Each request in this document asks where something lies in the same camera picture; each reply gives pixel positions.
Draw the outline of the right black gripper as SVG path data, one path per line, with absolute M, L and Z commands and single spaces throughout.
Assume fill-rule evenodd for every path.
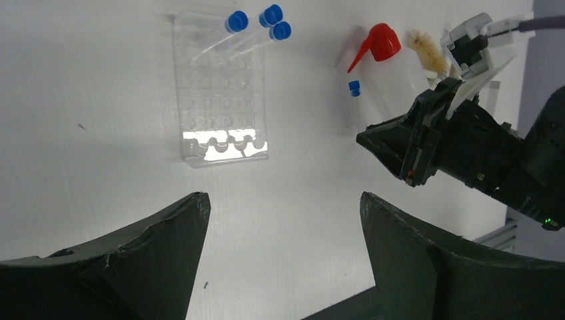
M 539 222 L 564 228 L 564 88 L 555 90 L 525 138 L 474 102 L 417 127 L 414 111 L 370 125 L 356 142 L 395 177 L 423 185 L 442 171 Z

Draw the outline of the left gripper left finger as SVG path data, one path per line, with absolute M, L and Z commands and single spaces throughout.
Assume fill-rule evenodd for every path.
M 1 262 L 2 319 L 184 319 L 211 204 L 195 192 L 47 257 Z

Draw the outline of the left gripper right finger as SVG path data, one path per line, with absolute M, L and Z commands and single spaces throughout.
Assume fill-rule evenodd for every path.
M 360 198 L 374 287 L 313 319 L 563 319 L 564 264 L 493 249 Z

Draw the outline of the blue cap test tube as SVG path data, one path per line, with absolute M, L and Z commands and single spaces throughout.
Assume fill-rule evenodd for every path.
M 283 10 L 279 5 L 273 4 L 248 20 L 249 24 L 246 29 L 218 44 L 216 49 L 222 52 L 247 49 L 256 38 L 267 35 L 272 27 L 283 20 Z
M 348 89 L 350 91 L 350 104 L 351 104 L 351 109 L 353 111 L 358 111 L 359 110 L 359 101 L 360 101 L 360 96 L 361 96 L 361 90 L 360 90 L 360 83 L 358 80 L 354 80 L 354 81 L 350 81 L 348 83 Z
M 284 41 L 291 36 L 292 28 L 286 21 L 281 21 L 276 25 L 268 28 L 266 31 L 261 31 L 251 38 L 243 41 L 237 45 L 231 55 L 244 55 L 255 49 L 260 49 L 272 43 Z
M 198 51 L 195 51 L 192 59 L 197 59 L 201 55 L 210 51 L 217 45 L 225 42 L 237 33 L 244 31 L 249 25 L 249 18 L 244 11 L 234 11 L 219 25 L 201 31 L 201 38 L 197 44 Z

